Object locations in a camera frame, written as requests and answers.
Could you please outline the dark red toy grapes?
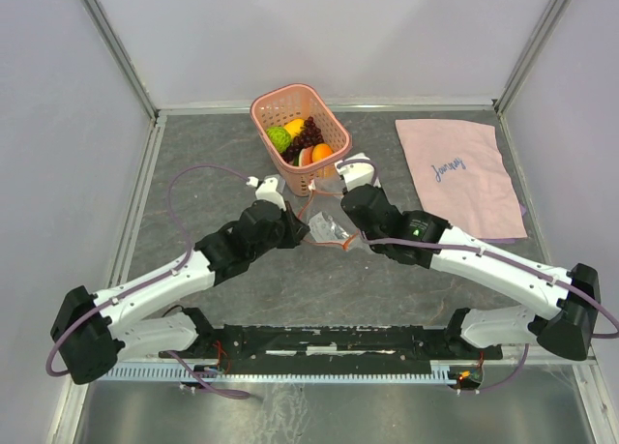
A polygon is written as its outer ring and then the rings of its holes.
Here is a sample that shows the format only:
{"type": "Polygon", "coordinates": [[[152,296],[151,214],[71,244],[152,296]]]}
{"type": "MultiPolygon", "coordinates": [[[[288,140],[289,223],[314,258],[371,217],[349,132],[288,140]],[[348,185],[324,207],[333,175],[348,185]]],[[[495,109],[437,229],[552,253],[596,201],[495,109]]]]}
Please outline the dark red toy grapes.
{"type": "Polygon", "coordinates": [[[324,142],[322,131],[316,125],[314,118],[310,116],[304,120],[305,127],[303,131],[298,136],[292,138],[291,145],[281,154],[282,158],[289,164],[293,164],[294,159],[302,149],[324,142]]]}

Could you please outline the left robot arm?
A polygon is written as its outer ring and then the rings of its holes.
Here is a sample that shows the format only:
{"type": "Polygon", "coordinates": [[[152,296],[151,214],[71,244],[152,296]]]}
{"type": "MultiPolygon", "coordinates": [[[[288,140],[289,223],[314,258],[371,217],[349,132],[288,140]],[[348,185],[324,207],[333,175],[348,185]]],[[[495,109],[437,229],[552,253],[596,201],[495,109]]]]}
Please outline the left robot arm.
{"type": "Polygon", "coordinates": [[[266,252],[298,247],[309,232],[289,205],[256,200],[238,220],[149,274],[95,293],[70,290],[50,330],[51,353],[61,356],[75,384],[93,382],[145,345],[148,329],[161,329],[153,312],[247,272],[266,252]]]}

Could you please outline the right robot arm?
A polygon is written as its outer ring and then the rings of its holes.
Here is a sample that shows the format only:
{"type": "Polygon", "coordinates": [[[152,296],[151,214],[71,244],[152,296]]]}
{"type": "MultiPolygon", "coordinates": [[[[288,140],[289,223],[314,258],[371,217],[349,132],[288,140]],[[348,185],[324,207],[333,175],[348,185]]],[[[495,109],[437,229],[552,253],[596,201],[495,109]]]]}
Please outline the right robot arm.
{"type": "Polygon", "coordinates": [[[589,352],[601,302],[597,271],[535,262],[484,243],[424,211],[401,212],[376,186],[344,194],[341,208],[370,249],[403,264],[463,277],[516,305],[497,310],[459,310],[443,336],[452,356],[477,348],[535,342],[572,361],[589,352]]]}

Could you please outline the clear zip top bag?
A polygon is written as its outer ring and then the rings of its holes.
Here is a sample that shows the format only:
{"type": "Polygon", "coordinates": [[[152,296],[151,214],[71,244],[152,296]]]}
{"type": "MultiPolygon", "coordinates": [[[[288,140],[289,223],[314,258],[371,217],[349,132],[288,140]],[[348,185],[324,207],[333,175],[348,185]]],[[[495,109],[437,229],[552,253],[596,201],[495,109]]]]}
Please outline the clear zip top bag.
{"type": "Polygon", "coordinates": [[[356,225],[341,208],[344,182],[338,176],[315,178],[309,184],[309,199],[297,217],[309,227],[307,244],[350,252],[371,253],[356,225]]]}

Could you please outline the pink plastic basket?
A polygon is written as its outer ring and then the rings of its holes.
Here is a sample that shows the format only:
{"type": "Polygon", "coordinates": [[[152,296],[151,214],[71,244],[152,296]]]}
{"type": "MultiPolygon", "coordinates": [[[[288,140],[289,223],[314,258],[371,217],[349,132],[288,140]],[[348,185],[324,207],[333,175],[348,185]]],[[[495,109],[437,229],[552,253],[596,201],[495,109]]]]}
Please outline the pink plastic basket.
{"type": "Polygon", "coordinates": [[[278,172],[299,196],[310,193],[313,179],[333,175],[334,163],[352,147],[349,132],[306,84],[290,84],[257,98],[251,118],[278,172]]]}

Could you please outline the green toy fruit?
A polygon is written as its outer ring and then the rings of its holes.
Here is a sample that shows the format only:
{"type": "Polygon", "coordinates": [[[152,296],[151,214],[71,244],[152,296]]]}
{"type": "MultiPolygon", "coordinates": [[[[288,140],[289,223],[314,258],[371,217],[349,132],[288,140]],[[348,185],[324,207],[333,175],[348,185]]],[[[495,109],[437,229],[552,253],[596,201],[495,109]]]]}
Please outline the green toy fruit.
{"type": "Polygon", "coordinates": [[[266,134],[278,153],[284,153],[292,143],[291,134],[281,126],[266,129],[266,134]]]}

